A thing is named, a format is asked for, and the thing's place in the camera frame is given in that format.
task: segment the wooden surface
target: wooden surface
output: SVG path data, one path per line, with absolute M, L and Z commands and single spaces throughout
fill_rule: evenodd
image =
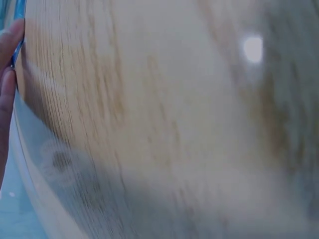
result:
M 316 231 L 318 22 L 316 0 L 28 0 L 18 87 L 55 138 L 24 150 L 60 230 Z

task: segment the light wood texture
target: light wood texture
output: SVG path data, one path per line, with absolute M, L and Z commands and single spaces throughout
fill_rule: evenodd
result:
M 25 31 L 18 86 L 56 137 L 44 151 L 81 152 L 61 175 L 26 159 L 42 189 L 68 189 L 62 232 L 317 230 L 317 1 L 28 0 Z

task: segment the wood grain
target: wood grain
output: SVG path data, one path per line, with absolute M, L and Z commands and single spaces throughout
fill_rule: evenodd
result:
M 311 0 L 28 0 L 19 92 L 54 137 L 42 156 L 25 126 L 20 137 L 31 176 L 70 215 L 60 230 L 316 231 L 316 9 Z M 243 51 L 251 37 L 263 42 L 259 63 Z M 56 149 L 64 156 L 51 157 Z

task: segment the hand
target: hand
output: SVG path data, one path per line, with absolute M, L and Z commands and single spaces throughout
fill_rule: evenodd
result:
M 15 20 L 0 35 L 0 188 L 9 149 L 9 129 L 15 94 L 15 71 L 9 64 L 23 38 L 24 19 Z

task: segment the finger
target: finger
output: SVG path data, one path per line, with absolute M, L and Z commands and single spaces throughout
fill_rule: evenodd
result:
M 2 78 L 2 87 L 0 92 L 0 147 L 7 144 L 9 138 L 15 85 L 16 82 L 14 70 L 6 71 Z
M 0 188 L 9 150 L 9 129 L 15 94 L 15 72 L 5 69 L 0 92 Z
M 9 28 L 0 35 L 0 69 L 9 62 L 19 42 L 23 39 L 24 19 L 15 20 Z
M 12 68 L 9 67 L 9 65 L 7 65 L 5 68 L 3 68 L 3 69 L 0 71 L 0 76 L 4 76 L 8 71 L 11 71 L 11 70 L 12 70 Z M 0 93 L 1 93 L 2 82 L 3 82 L 2 79 L 0 80 Z

